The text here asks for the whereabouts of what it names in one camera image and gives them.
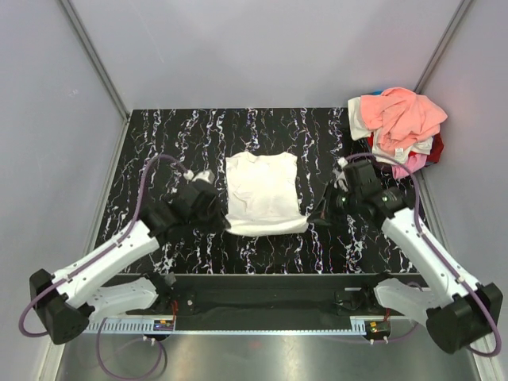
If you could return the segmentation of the white t-shirt robot print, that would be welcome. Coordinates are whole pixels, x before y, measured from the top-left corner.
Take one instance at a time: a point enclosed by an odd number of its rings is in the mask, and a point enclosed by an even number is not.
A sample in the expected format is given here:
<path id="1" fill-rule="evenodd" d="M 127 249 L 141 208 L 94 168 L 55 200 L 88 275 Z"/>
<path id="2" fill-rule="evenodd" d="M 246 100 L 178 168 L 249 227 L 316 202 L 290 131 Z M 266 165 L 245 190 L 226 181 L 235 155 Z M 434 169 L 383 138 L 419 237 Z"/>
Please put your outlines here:
<path id="1" fill-rule="evenodd" d="M 299 209 L 297 170 L 297 156 L 288 152 L 227 158 L 227 232 L 243 237 L 304 233 L 308 222 Z"/>

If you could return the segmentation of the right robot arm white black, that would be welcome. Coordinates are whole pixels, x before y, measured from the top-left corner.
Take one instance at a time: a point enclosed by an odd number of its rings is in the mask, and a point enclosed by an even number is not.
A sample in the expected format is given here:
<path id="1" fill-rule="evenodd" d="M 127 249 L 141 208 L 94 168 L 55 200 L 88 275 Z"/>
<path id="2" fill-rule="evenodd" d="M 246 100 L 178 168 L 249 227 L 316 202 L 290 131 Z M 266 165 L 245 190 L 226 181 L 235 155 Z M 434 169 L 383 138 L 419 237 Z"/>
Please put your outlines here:
<path id="1" fill-rule="evenodd" d="M 420 291 L 384 272 L 340 302 L 340 308 L 373 315 L 399 312 L 424 326 L 448 354 L 492 334 L 495 347 L 487 356 L 497 356 L 502 348 L 500 289 L 494 283 L 482 284 L 446 251 L 419 216 L 418 194 L 409 197 L 396 187 L 383 188 L 368 155 L 341 157 L 339 167 L 309 222 L 334 226 L 355 214 L 367 218 L 401 249 L 429 288 Z"/>

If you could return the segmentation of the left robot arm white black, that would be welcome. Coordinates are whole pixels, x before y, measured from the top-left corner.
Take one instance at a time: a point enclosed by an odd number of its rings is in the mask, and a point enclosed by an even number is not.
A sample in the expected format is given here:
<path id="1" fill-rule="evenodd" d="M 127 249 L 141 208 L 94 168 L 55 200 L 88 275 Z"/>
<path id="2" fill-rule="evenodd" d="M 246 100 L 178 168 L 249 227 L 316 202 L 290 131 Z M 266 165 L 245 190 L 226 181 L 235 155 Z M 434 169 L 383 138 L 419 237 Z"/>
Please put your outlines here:
<path id="1" fill-rule="evenodd" d="M 201 172 L 176 194 L 138 210 L 119 234 L 54 273 L 40 269 L 29 278 L 30 309 L 53 344 L 74 340 L 97 320 L 131 310 L 163 314 L 171 295 L 146 275 L 122 286 L 107 286 L 122 269 L 163 247 L 187 230 L 217 233 L 230 227 L 218 192 Z"/>

